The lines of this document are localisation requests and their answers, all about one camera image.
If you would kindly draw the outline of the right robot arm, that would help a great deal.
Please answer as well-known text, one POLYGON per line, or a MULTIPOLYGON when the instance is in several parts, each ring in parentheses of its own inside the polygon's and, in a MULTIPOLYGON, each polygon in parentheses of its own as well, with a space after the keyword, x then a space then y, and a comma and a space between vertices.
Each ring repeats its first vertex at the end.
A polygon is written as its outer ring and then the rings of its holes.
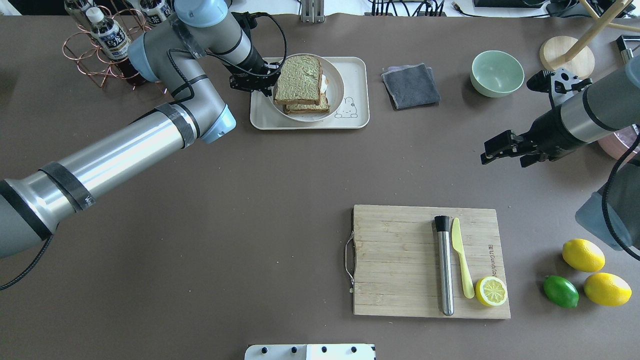
MULTIPOLYGON (((639 123, 639 59, 592 82, 571 71, 541 70, 526 86, 549 95, 551 109, 520 135, 512 130, 484 143, 481 162, 518 157, 522 167, 556 161, 639 123)), ((618 251, 639 258, 639 156, 626 150, 605 184, 576 212, 576 221, 618 251)))

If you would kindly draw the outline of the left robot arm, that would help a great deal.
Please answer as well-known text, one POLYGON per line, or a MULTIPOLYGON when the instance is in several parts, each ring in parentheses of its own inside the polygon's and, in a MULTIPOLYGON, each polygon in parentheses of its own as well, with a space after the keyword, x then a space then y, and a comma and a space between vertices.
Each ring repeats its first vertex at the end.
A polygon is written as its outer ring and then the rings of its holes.
POLYGON ((128 57, 149 82, 162 82, 173 101, 123 129, 23 179, 1 182, 1 256, 51 239, 69 215, 197 139, 210 144, 236 119, 198 59, 215 57, 230 87, 269 97, 283 63, 268 63, 250 39, 258 13, 231 13, 223 0, 176 0, 167 20, 133 41, 128 57))

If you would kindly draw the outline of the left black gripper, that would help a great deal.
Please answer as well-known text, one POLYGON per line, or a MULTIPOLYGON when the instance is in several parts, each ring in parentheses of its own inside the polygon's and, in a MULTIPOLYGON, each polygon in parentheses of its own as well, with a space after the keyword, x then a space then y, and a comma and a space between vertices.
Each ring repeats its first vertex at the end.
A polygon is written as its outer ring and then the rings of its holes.
POLYGON ((229 66, 230 88, 236 91, 259 91, 263 94, 271 94, 281 75, 282 63, 266 63, 265 61, 262 63, 259 73, 231 64, 229 66))

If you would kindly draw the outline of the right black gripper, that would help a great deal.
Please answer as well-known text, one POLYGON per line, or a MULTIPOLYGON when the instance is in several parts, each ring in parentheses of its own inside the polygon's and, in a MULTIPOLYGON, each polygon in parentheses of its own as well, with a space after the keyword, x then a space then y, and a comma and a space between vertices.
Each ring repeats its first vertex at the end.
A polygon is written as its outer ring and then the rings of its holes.
POLYGON ((480 155, 483 166, 499 158, 519 158, 522 168, 551 161, 551 155, 542 151, 534 141, 524 135, 516 135, 512 130, 505 130, 485 141, 484 149, 480 155))

